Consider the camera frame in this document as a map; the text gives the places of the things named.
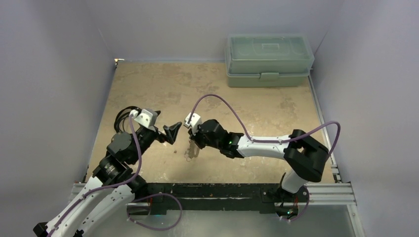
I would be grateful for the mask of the metal keyring plate with rings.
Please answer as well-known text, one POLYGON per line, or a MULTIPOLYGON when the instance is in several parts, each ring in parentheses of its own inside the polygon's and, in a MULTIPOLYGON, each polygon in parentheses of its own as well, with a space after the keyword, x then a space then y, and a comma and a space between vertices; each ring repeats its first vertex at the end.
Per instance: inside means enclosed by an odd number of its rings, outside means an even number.
POLYGON ((195 144, 194 141, 189 140, 189 145, 184 152, 184 158, 187 162, 190 162, 193 158, 197 158, 200 152, 200 148, 195 144))

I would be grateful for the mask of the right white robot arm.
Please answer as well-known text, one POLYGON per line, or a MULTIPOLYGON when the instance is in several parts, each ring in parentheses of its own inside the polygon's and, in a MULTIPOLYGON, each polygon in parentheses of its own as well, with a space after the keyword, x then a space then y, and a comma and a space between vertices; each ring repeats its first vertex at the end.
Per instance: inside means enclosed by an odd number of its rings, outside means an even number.
POLYGON ((188 122, 190 140, 199 149, 212 147, 228 158, 266 157, 282 159, 291 167, 277 188, 280 199, 289 201, 308 182, 322 180, 329 149, 300 129, 278 137, 247 137, 228 132, 215 119, 188 122))

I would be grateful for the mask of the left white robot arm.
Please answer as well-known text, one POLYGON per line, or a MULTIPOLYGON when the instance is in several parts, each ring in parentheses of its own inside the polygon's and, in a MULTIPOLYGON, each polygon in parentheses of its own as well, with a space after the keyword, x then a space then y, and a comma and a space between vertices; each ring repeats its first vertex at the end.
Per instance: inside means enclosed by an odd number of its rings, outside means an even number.
POLYGON ((34 226, 38 237, 86 237, 103 220, 120 207, 135 201, 152 201, 161 197, 161 190, 153 190, 140 175, 142 156, 153 142, 174 144, 181 122, 164 126, 162 131, 155 126, 160 111, 133 107, 124 114, 131 128, 123 131, 123 122, 118 114, 116 134, 106 148, 106 156, 94 169, 83 189, 52 220, 34 226))

